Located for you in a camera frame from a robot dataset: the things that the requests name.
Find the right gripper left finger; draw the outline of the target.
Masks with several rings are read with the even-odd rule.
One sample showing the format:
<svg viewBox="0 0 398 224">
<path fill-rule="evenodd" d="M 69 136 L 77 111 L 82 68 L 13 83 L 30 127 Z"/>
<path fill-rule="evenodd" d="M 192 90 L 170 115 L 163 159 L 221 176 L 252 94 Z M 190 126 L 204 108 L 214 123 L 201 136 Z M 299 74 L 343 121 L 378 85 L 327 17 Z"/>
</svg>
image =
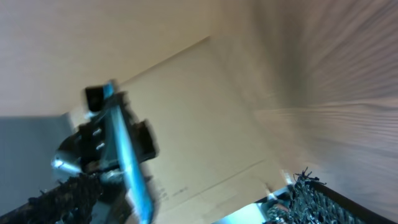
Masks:
<svg viewBox="0 0 398 224">
<path fill-rule="evenodd" d="M 93 207 L 103 194 L 97 175 L 80 174 L 59 186 L 31 197 L 1 216 L 3 224 L 82 223 L 92 221 Z"/>
</svg>

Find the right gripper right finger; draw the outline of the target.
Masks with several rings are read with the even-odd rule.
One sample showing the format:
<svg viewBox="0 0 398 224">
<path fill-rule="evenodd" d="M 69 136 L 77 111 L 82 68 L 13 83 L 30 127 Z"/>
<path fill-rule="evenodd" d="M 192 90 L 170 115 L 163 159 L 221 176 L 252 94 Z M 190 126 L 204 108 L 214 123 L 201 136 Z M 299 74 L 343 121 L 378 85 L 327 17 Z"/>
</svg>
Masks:
<svg viewBox="0 0 398 224">
<path fill-rule="evenodd" d="M 286 224 L 396 224 L 328 188 L 306 169 L 290 175 L 281 194 L 266 200 L 266 223 Z"/>
</svg>

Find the blue screen smartphone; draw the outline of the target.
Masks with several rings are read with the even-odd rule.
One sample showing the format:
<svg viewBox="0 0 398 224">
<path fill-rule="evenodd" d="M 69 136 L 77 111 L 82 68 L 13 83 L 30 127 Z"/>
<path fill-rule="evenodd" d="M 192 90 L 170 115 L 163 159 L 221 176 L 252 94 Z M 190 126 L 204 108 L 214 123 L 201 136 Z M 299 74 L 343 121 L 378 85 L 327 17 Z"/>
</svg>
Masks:
<svg viewBox="0 0 398 224">
<path fill-rule="evenodd" d="M 114 144 L 126 190 L 139 224 L 151 224 L 155 218 L 155 200 L 150 190 L 143 162 L 155 157 L 155 148 L 145 121 L 128 110 L 124 93 L 114 81 L 103 86 L 106 134 Z"/>
</svg>

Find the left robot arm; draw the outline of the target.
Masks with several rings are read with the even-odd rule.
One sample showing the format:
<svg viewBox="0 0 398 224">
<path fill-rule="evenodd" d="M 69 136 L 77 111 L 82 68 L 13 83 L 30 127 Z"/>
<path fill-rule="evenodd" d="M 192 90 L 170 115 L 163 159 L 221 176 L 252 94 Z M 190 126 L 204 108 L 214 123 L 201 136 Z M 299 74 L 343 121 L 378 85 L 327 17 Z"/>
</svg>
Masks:
<svg viewBox="0 0 398 224">
<path fill-rule="evenodd" d="M 150 126 L 129 110 L 113 82 L 85 88 L 88 122 L 56 150 L 52 167 L 72 177 L 91 176 L 102 193 L 95 200 L 95 223 L 152 223 L 157 212 L 144 163 L 158 154 Z"/>
</svg>

